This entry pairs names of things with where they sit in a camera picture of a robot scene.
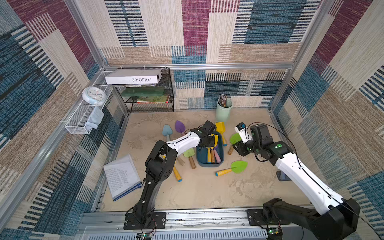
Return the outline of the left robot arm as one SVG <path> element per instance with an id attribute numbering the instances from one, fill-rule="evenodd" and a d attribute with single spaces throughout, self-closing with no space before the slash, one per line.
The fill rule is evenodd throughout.
<path id="1" fill-rule="evenodd" d="M 151 229 L 161 222 L 154 216 L 155 200 L 161 184 L 172 174 L 179 155 L 195 147 L 214 146 L 215 129 L 214 123 L 206 121 L 176 140 L 156 142 L 145 162 L 146 177 L 140 200 L 126 213 L 125 230 Z"/>

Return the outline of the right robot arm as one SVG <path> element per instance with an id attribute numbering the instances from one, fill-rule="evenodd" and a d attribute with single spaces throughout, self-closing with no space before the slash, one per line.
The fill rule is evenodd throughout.
<path id="1" fill-rule="evenodd" d="M 266 124 L 248 129 L 244 123 L 239 123 L 235 131 L 241 140 L 234 148 L 241 156 L 253 153 L 257 161 L 277 167 L 313 205 L 309 209 L 274 198 L 263 204 L 261 213 L 254 213 L 250 224 L 293 223 L 311 231 L 318 240 L 343 240 L 357 230 L 360 205 L 353 199 L 346 200 L 322 182 L 289 145 L 274 142 Z"/>

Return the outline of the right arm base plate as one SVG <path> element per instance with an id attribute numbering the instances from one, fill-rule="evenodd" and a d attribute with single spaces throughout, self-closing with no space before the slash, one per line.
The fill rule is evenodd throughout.
<path id="1" fill-rule="evenodd" d="M 274 214 L 264 209 L 248 209 L 246 210 L 250 226 L 272 226 L 272 225 L 289 225 L 291 222 L 280 220 Z"/>

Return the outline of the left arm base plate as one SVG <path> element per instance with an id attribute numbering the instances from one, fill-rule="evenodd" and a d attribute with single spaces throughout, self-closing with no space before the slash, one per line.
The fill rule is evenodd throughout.
<path id="1" fill-rule="evenodd" d="M 149 216 L 136 216 L 134 213 L 125 214 L 124 230 L 157 230 L 166 227 L 167 213 L 153 212 Z"/>

